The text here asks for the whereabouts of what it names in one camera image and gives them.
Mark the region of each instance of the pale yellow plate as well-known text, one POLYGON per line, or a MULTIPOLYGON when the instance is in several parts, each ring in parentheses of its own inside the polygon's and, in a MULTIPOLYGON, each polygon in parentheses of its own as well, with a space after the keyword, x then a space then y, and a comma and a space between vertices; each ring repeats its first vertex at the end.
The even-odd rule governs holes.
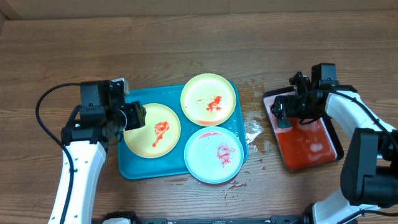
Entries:
POLYGON ((226 121, 235 110, 234 88, 225 78, 211 73, 193 77, 181 92, 185 116, 201 126, 216 126, 226 121))
POLYGON ((144 108, 147 111, 145 126, 125 131, 124 140, 128 148, 138 156, 149 159, 164 156, 174 148, 180 138, 180 120, 165 105, 150 103, 144 105, 144 108))

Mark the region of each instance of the plate rim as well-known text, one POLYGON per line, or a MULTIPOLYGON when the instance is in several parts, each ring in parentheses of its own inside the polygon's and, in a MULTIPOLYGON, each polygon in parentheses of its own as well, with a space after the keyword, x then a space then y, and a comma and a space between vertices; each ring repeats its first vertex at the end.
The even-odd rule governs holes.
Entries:
POLYGON ((234 110, 235 110, 235 107, 236 107, 236 102, 237 102, 236 92, 235 92, 235 89, 234 89, 234 87, 232 86, 231 82, 228 81, 226 78, 222 77, 221 75, 217 75, 217 74, 214 74, 214 73, 202 73, 202 74, 199 74, 199 75, 195 75, 194 77, 192 77, 191 79, 189 79, 189 81, 188 81, 186 84, 184 84, 184 87, 182 88, 182 91, 181 91, 181 97, 180 97, 181 109, 182 109, 182 112, 184 113, 184 115, 185 115, 191 122, 193 122, 193 123, 195 123, 195 124, 197 124, 197 125, 203 126, 203 127, 217 126, 217 125, 220 125, 220 124, 224 123, 226 120, 228 120, 228 119, 232 116, 232 114, 234 113, 234 110), (187 92, 187 91, 188 91, 188 88, 186 88, 187 84, 190 83, 190 82, 195 82, 196 79, 198 79, 198 78, 200 78, 200 77, 202 77, 202 76, 206 76, 206 75, 208 75, 208 76, 214 76, 214 77, 220 77, 221 79, 224 79, 224 80, 228 83, 228 86, 231 87, 231 89, 232 89, 232 94, 233 94, 233 99, 234 99, 234 106, 232 107, 232 109, 231 109, 231 111, 229 112, 229 114, 228 114, 225 118, 223 118, 221 121, 219 121, 219 122, 217 122, 217 123, 215 123, 215 124, 203 124, 203 123, 197 122, 196 120, 192 120, 189 116, 187 116, 188 113, 187 113, 187 111, 185 111, 186 108, 184 108, 184 106, 183 106, 183 98, 182 98, 182 96, 184 95, 184 92, 187 92))
POLYGON ((244 160, 243 157, 244 157, 244 150, 243 150, 243 146, 242 146, 242 143, 241 143, 241 141, 239 140, 239 138, 236 137, 236 135, 235 135, 233 132, 231 132, 230 130, 228 130, 228 129, 226 129, 226 128, 219 127, 219 126, 209 126, 209 127, 205 127, 205 128, 199 129, 198 131, 196 131, 195 133, 193 133, 193 134, 189 137, 189 139, 188 139, 188 141, 187 141, 187 143, 186 143, 186 145, 185 145, 185 147, 184 147, 184 162, 185 162, 185 166, 187 167, 189 173, 190 173, 192 176, 194 176, 194 178, 196 178, 196 179, 198 179, 199 181, 202 181, 202 182, 204 182, 204 183, 207 183, 207 184, 222 184, 222 183, 225 183, 225 182, 231 180, 231 179, 232 179, 234 176, 236 176, 236 174, 238 174, 239 171, 242 169, 243 160, 244 160), (222 181, 218 181, 218 182, 209 182, 209 181, 205 181, 205 180, 199 179, 195 174, 193 174, 193 172, 192 172, 191 169, 190 169, 190 166, 188 166, 188 163, 187 163, 187 161, 188 161, 188 160, 187 160, 187 152, 188 152, 188 149, 187 149, 188 147, 187 147, 187 146, 188 146, 188 143, 191 142, 192 139, 196 139, 197 137, 199 137, 199 135, 201 135, 201 134, 203 134, 203 133, 205 133, 205 132, 208 132, 208 131, 219 131, 219 132, 221 132, 221 133, 227 132, 228 134, 232 135, 233 138, 235 138, 236 142, 238 143, 239 151, 240 151, 240 153, 241 153, 241 159, 240 159, 240 162, 239 162, 239 165, 238 165, 238 168, 236 169, 236 171, 234 171, 234 172, 233 172, 233 175, 232 175, 230 178, 226 179, 226 180, 222 180, 222 181))
POLYGON ((147 103, 147 104, 143 105, 143 107, 148 106, 148 105, 150 105, 150 106, 159 106, 159 105, 160 105, 160 106, 166 108, 167 110, 171 111, 172 114, 175 115, 175 117, 177 118, 177 121, 178 121, 178 137, 177 137, 177 140, 176 140, 176 142, 174 143, 173 147, 170 147, 170 150, 166 151, 164 154, 161 154, 161 155, 159 155, 159 156, 156 156, 156 157, 147 157, 147 156, 139 155, 138 153, 136 153, 135 151, 133 151, 133 150, 129 147, 129 144, 127 143, 126 138, 124 137, 124 135, 126 134, 125 131, 123 132, 123 138, 124 138, 124 142, 126 143, 127 148, 130 149, 130 151, 131 151, 132 153, 134 153, 135 155, 137 155, 137 156, 139 156, 139 157, 142 157, 142 158, 145 158, 145 159, 156 159, 156 158, 159 158, 159 157, 162 157, 162 156, 168 154, 168 153, 169 153, 171 150, 173 150, 174 147, 177 145, 178 141, 180 140, 180 136, 181 136, 181 122, 180 122, 180 118, 178 118, 177 114, 175 113, 175 111, 174 111, 172 108, 169 108, 168 106, 163 105, 163 104, 161 104, 161 103, 147 103))

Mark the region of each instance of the wooden surface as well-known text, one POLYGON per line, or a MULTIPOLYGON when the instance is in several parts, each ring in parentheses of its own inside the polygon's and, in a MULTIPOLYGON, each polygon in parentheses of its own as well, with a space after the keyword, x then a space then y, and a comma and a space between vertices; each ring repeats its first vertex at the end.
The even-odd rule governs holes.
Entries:
POLYGON ((14 19, 398 9, 396 0, 0 0, 14 19))
MULTIPOLYGON (((62 153, 35 120, 35 104, 46 90, 88 77, 126 77, 132 89, 149 88, 206 72, 237 85, 246 132, 262 132, 235 178, 247 186, 203 184, 189 174, 126 180, 112 147, 93 216, 116 210, 169 219, 300 213, 339 187, 343 161, 286 172, 261 96, 320 62, 336 63, 340 82, 353 85, 377 115, 398 126, 398 11, 6 21, 0 36, 0 223, 46 223, 50 217, 62 153)), ((79 102, 77 88, 57 90, 42 104, 44 123, 59 135, 79 102)), ((338 134, 347 149, 340 128, 338 134)))

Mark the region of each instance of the tabletop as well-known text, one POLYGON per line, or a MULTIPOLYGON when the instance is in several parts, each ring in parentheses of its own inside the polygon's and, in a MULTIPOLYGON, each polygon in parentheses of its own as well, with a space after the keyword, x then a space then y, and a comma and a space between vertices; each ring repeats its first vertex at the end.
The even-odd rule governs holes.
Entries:
MULTIPOLYGON (((0 223, 46 223, 62 153, 35 118, 49 88, 91 78, 125 77, 130 89, 186 83, 216 73, 238 88, 249 157, 231 184, 203 184, 190 174, 124 179, 117 146, 99 175, 93 217, 134 210, 142 218, 242 218, 301 213, 340 185, 339 162, 287 172, 261 104, 265 91, 289 85, 297 71, 335 63, 384 121, 398 127, 398 11, 300 12, 220 16, 118 17, 6 21, 0 36, 0 223)), ((76 87, 51 93, 40 109, 58 136, 76 87)), ((336 127, 347 150, 349 139, 336 127)), ((396 211, 392 207, 385 211, 396 211)), ((360 223, 396 223, 367 215, 360 223)))

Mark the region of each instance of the light blue plate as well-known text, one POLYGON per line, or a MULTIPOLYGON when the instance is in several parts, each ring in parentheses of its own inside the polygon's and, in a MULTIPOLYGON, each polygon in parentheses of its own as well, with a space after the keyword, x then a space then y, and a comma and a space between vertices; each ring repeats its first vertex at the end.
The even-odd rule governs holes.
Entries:
MULTIPOLYGON (((239 93, 236 86, 233 83, 231 84, 236 93, 235 110, 231 117, 219 126, 230 130, 238 137, 243 146, 243 161, 246 161, 249 151, 246 144, 239 93)), ((168 154, 155 159, 137 156, 127 147, 124 140, 119 142, 119 171, 123 177, 136 180, 166 175, 189 174, 184 162, 185 145, 188 138, 203 127, 191 122, 182 112, 180 97, 183 87, 184 85, 174 85, 130 90, 130 94, 126 97, 127 103, 139 100, 142 105, 160 103, 171 108, 180 119, 181 135, 177 145, 168 154)))
POLYGON ((199 129, 185 145, 184 159, 189 172, 208 184, 220 184, 233 178, 243 164, 239 139, 225 128, 199 129))

